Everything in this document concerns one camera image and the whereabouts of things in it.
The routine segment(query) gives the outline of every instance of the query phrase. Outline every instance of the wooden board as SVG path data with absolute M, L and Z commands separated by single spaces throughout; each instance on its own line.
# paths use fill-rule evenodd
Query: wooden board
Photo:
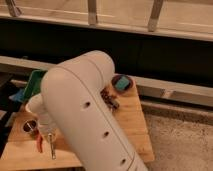
M 111 94 L 116 94 L 109 86 Z M 120 108 L 113 114 L 130 142 L 144 160 L 154 160 L 148 130 L 141 109 L 136 86 L 123 95 L 117 95 Z M 8 143 L 0 160 L 0 170 L 30 170 L 47 168 L 66 168 L 81 166 L 80 161 L 66 144 L 63 135 L 58 132 L 56 139 L 56 160 L 51 159 L 50 148 L 43 142 L 43 153 L 38 153 L 36 141 L 23 132 L 23 123 L 34 118 L 22 109 L 17 115 Z

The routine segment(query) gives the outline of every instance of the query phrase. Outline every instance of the black panel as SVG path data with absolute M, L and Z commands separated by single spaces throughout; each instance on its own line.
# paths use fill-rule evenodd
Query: black panel
M 117 72 L 213 87 L 213 43 L 0 19 L 0 54 L 58 63 L 107 52 Z

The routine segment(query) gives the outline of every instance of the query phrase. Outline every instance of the green tray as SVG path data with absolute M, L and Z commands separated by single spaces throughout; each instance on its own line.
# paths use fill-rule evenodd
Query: green tray
M 40 93 L 41 80 L 46 72 L 47 71 L 44 70 L 34 70 L 31 73 L 27 86 L 24 90 L 23 101 L 27 101 L 32 96 Z

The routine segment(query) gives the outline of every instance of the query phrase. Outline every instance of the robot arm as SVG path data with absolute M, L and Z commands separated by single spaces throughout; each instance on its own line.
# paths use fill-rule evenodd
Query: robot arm
M 146 171 L 100 95 L 113 75 L 100 51 L 56 65 L 42 80 L 44 107 L 87 171 Z

